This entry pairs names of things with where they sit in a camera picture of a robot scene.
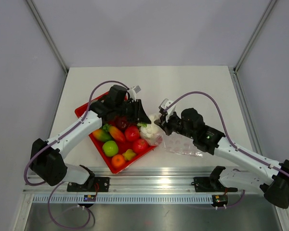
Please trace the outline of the clear zip top bag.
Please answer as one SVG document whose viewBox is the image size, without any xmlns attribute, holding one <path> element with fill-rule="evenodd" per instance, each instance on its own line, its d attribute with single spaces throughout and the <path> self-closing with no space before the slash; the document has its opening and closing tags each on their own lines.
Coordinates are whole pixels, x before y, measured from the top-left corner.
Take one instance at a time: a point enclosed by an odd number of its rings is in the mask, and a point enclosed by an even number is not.
<svg viewBox="0 0 289 231">
<path fill-rule="evenodd" d="M 192 143 L 193 140 L 181 136 L 177 133 L 172 133 L 167 136 L 161 128 L 159 128 L 159 135 L 155 139 L 145 139 L 149 145 L 162 145 L 166 152 L 194 157 L 203 157 L 203 152 L 198 150 Z"/>
</svg>

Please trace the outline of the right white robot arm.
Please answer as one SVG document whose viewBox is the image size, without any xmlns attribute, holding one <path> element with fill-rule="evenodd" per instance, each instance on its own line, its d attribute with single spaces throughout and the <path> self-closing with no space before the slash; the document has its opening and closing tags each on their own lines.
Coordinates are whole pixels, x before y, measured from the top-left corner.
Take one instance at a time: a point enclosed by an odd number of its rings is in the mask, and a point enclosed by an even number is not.
<svg viewBox="0 0 289 231">
<path fill-rule="evenodd" d="M 194 108 L 182 111 L 181 116 L 160 108 L 161 116 L 155 121 L 166 135 L 177 133 L 190 138 L 193 145 L 204 153 L 226 159 L 244 171 L 216 166 L 207 177 L 203 189 L 209 192 L 247 190 L 259 193 L 271 204 L 289 207 L 289 160 L 280 163 L 248 152 L 230 141 L 227 136 L 204 123 L 203 116 Z"/>
</svg>

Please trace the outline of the white cauliflower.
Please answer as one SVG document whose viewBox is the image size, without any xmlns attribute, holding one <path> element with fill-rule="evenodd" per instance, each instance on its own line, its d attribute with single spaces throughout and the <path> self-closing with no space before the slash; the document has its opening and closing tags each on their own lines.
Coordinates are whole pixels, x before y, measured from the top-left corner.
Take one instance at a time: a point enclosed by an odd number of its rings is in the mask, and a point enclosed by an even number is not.
<svg viewBox="0 0 289 231">
<path fill-rule="evenodd" d="M 155 124 L 155 121 L 159 119 L 158 114 L 149 115 L 151 121 L 150 124 L 138 123 L 137 126 L 140 129 L 140 135 L 143 139 L 155 139 L 159 135 L 159 126 Z"/>
</svg>

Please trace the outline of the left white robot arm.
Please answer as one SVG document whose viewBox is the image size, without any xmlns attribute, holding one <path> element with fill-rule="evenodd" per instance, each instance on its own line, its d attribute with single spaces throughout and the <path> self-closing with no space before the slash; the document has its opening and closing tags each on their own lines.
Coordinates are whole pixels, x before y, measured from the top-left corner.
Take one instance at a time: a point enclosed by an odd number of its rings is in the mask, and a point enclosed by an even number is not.
<svg viewBox="0 0 289 231">
<path fill-rule="evenodd" d="M 115 80 L 112 83 L 108 93 L 100 99 L 90 96 L 85 112 L 64 131 L 46 141 L 37 139 L 33 142 L 30 160 L 24 170 L 27 185 L 38 186 L 38 183 L 32 183 L 27 178 L 27 172 L 31 169 L 42 178 L 42 184 L 56 186 L 71 182 L 88 192 L 94 187 L 95 174 L 83 165 L 66 164 L 64 158 L 67 154 L 89 134 L 117 116 L 124 116 L 133 123 L 151 123 L 141 100 L 136 97 L 140 87 L 128 88 Z"/>
</svg>

